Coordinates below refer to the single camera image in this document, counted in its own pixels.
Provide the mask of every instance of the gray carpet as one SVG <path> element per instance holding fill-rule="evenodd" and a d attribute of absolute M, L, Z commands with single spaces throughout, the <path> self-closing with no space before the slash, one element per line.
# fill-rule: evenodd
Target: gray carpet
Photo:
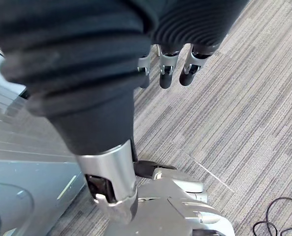
<path fill-rule="evenodd" d="M 251 235 L 272 200 L 292 197 L 292 0 L 251 1 L 193 84 L 182 87 L 187 48 L 166 90 L 152 52 L 150 87 L 135 94 L 139 159 L 202 180 L 236 235 Z M 292 203 L 276 205 L 271 221 L 292 225 Z M 98 236 L 106 223 L 85 189 L 49 236 Z"/>

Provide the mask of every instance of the black cable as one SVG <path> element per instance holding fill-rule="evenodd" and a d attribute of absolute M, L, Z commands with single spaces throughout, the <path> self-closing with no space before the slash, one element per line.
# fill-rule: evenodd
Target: black cable
<path fill-rule="evenodd" d="M 272 207 L 272 205 L 273 205 L 275 202 L 279 201 L 279 200 L 290 200 L 290 201 L 292 201 L 292 198 L 281 197 L 281 198 L 277 198 L 277 199 L 275 199 L 274 201 L 272 201 L 272 202 L 269 204 L 269 206 L 268 206 L 268 208 L 267 208 L 267 211 L 266 211 L 266 221 L 259 221 L 259 222 L 257 222 L 257 223 L 254 224 L 254 226 L 253 226 L 253 234 L 254 234 L 254 236 L 257 236 L 257 234 L 255 233 L 255 227 L 256 227 L 257 225 L 259 225 L 259 224 L 266 224 L 266 225 L 267 225 L 267 228 L 268 228 L 268 231 L 269 231 L 269 235 L 270 235 L 270 236 L 273 236 L 273 234 L 272 234 L 272 231 L 271 231 L 270 228 L 269 228 L 269 225 L 273 226 L 274 229 L 275 229 L 275 236 L 278 235 L 278 230 L 277 230 L 276 226 L 275 226 L 273 223 L 269 222 L 269 220 L 268 220 L 268 213 L 269 213 L 269 210 L 270 210 L 270 208 Z M 280 232 L 280 236 L 283 236 L 283 233 L 284 233 L 284 232 L 291 231 L 291 230 L 292 230 L 292 227 L 291 227 L 291 228 L 288 228 L 288 229 L 285 229 L 285 230 L 282 230 L 282 231 Z"/>

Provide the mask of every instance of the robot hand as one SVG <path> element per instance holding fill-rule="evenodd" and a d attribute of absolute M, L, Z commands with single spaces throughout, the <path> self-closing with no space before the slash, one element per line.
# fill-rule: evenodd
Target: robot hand
<path fill-rule="evenodd" d="M 161 48 L 164 89 L 192 44 L 179 78 L 187 86 L 247 1 L 0 0 L 0 69 L 76 155 L 98 206 L 127 223 L 138 203 L 133 90 L 149 84 L 151 44 Z"/>

